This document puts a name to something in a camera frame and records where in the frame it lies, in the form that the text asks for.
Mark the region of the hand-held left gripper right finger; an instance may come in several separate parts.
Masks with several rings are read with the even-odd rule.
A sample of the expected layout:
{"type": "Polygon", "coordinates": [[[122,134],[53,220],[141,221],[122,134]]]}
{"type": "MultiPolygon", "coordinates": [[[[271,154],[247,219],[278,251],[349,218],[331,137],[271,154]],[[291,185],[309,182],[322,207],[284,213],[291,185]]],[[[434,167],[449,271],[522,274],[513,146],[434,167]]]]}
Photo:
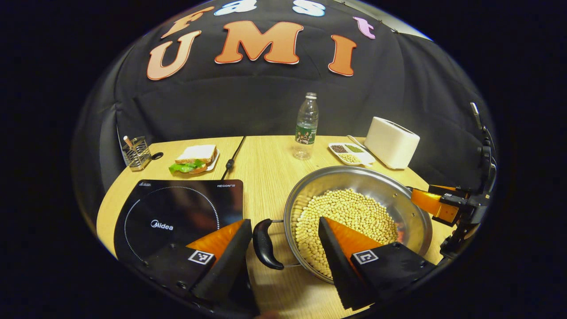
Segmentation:
{"type": "Polygon", "coordinates": [[[436,268],[399,242],[380,244],[327,217],[318,223],[318,236],[345,309],[394,301],[436,268]]]}

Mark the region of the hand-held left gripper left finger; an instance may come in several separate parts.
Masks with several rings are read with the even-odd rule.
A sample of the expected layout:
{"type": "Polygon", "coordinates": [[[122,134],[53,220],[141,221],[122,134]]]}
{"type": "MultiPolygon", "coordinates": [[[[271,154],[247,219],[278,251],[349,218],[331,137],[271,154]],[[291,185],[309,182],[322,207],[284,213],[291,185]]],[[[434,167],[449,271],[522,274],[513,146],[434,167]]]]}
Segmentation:
{"type": "Polygon", "coordinates": [[[144,275],[182,298],[222,301],[232,289],[251,238],[251,221],[239,220],[186,246],[164,246],[144,262],[144,275]]]}

